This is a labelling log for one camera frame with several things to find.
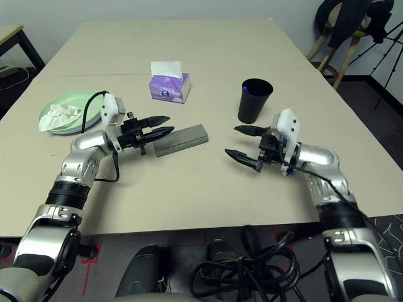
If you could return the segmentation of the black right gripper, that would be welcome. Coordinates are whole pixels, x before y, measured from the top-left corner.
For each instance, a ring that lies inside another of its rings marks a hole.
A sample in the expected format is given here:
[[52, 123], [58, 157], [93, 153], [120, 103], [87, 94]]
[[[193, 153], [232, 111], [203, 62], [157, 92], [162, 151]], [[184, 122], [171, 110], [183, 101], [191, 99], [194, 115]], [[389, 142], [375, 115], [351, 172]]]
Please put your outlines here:
[[272, 133], [270, 128], [263, 128], [253, 125], [236, 126], [234, 130], [248, 136], [260, 136], [258, 159], [252, 159], [245, 153], [237, 150], [225, 149], [225, 153], [236, 162], [247, 167], [256, 167], [257, 172], [261, 172], [264, 163], [283, 164], [283, 143], [280, 142]]

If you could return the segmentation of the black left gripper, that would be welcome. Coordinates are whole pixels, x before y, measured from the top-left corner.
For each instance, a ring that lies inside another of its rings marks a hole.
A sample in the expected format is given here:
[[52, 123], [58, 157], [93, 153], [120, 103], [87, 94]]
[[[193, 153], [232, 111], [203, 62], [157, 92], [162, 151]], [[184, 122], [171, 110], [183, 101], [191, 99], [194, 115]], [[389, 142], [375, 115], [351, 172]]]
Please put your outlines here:
[[140, 154], [145, 155], [145, 142], [154, 142], [166, 135], [170, 134], [173, 126], [165, 126], [153, 129], [151, 132], [143, 134], [142, 129], [148, 126], [159, 126], [170, 120], [168, 116], [151, 116], [138, 120], [137, 118], [129, 118], [120, 126], [122, 134], [119, 136], [119, 144], [122, 149], [139, 148]]

